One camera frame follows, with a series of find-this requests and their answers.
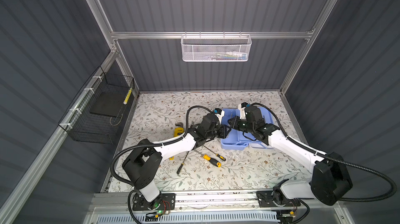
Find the white mesh basket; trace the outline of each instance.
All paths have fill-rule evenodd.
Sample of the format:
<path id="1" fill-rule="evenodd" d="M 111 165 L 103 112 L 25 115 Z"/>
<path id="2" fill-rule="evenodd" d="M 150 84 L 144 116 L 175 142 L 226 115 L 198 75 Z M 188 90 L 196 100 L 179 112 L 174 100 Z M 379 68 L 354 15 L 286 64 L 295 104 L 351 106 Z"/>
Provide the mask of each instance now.
<path id="1" fill-rule="evenodd" d="M 250 35 L 182 35 L 182 59 L 186 62 L 245 62 L 248 60 Z"/>

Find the floral tablecloth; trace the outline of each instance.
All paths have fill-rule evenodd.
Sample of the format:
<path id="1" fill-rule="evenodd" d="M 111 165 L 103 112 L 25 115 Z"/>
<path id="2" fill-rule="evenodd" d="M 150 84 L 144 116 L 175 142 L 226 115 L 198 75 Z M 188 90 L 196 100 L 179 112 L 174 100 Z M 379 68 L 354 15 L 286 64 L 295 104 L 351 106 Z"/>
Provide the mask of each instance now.
<path id="1" fill-rule="evenodd" d="M 154 93 L 140 95 L 124 148 L 136 145 L 144 138 L 162 141 L 173 137 L 175 124 L 185 124 L 186 111 L 191 106 L 236 108 L 242 102 L 260 102 L 270 107 L 287 133 L 298 138 L 278 92 Z M 189 123 L 201 122 L 205 113 L 203 109 L 192 110 Z M 226 158 L 225 162 L 221 161 L 220 168 L 210 166 L 198 153 L 191 151 L 181 173 L 177 175 L 176 171 L 186 154 L 183 152 L 159 166 L 155 177 L 157 187 L 161 191 L 257 189 L 271 188 L 282 179 L 311 177 L 302 165 L 279 150 L 224 150 L 219 139 L 208 142 L 206 146 Z M 215 157 L 204 147 L 198 150 Z M 127 156 L 124 154 L 119 159 L 116 171 L 128 179 L 121 167 Z M 131 189 L 130 185 L 112 178 L 108 191 L 127 192 Z"/>

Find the black mounting plate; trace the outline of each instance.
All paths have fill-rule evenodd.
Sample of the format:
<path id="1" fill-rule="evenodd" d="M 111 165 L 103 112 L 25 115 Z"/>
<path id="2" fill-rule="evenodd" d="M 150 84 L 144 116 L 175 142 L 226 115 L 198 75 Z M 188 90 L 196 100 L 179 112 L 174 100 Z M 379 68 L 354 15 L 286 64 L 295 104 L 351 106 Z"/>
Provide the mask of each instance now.
<path id="1" fill-rule="evenodd" d="M 257 191 L 256 194 L 259 195 L 261 194 L 263 197 L 258 197 L 257 201 L 258 204 L 260 205 L 261 208 L 274 208 L 278 207 L 276 205 L 271 197 L 273 191 L 272 190 L 266 190 L 266 191 Z M 292 199 L 288 203 L 286 203 L 284 206 L 281 207 L 299 207 L 301 205 L 300 201 L 297 199 Z"/>
<path id="2" fill-rule="evenodd" d="M 173 210 L 175 208 L 175 194 L 162 194 L 161 195 L 161 200 L 169 202 L 171 208 L 169 208 L 169 205 L 167 204 L 167 210 Z M 147 211 L 147 210 L 164 210 L 164 204 L 160 204 L 157 209 L 148 209 L 148 204 L 146 199 L 143 197 L 143 195 L 138 195 L 135 194 L 133 197 L 133 211 Z"/>

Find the black wire basket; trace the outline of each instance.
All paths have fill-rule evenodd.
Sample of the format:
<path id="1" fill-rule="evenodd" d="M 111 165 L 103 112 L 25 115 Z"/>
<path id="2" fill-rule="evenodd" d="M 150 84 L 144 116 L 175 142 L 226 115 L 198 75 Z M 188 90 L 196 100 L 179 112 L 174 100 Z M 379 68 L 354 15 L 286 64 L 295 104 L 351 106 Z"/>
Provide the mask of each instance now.
<path id="1" fill-rule="evenodd" d="M 103 72 L 92 88 L 84 89 L 86 94 L 78 106 L 71 103 L 64 117 L 70 112 L 68 122 L 59 122 L 74 141 L 113 144 L 119 141 L 124 127 L 125 115 L 134 97 L 133 77 Z"/>

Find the screwdriver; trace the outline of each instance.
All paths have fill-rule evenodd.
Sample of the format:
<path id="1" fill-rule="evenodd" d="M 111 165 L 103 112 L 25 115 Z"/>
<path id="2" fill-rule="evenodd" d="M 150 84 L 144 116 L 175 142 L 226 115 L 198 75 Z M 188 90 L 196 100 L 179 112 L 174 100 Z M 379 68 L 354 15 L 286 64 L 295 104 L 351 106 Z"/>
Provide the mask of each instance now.
<path id="1" fill-rule="evenodd" d="M 224 157 L 222 157 L 222 155 L 217 154 L 216 152 L 210 150 L 209 148 L 207 148 L 206 146 L 203 145 L 203 147 L 205 147 L 206 149 L 208 149 L 209 151 L 213 152 L 217 157 L 219 157 L 219 159 L 223 160 L 224 162 L 226 161 L 226 159 Z"/>
<path id="2" fill-rule="evenodd" d="M 185 160 L 186 160 L 186 157 L 188 156 L 188 153 L 189 153 L 189 152 L 186 152 L 186 156 L 185 156 L 185 158 L 183 159 L 182 164 L 181 164 L 181 165 L 179 166 L 179 168 L 177 169 L 177 172 L 176 172 L 177 174 L 180 173 L 180 171 L 181 171 L 183 165 L 185 164 Z"/>
<path id="3" fill-rule="evenodd" d="M 207 156 L 206 154 L 202 154 L 200 152 L 198 152 L 200 155 L 203 156 L 204 159 L 206 159 L 207 161 L 209 161 L 212 165 L 214 165 L 215 167 L 221 167 L 221 163 L 218 162 L 217 160 L 215 160 L 214 158 L 211 158 L 209 156 Z"/>

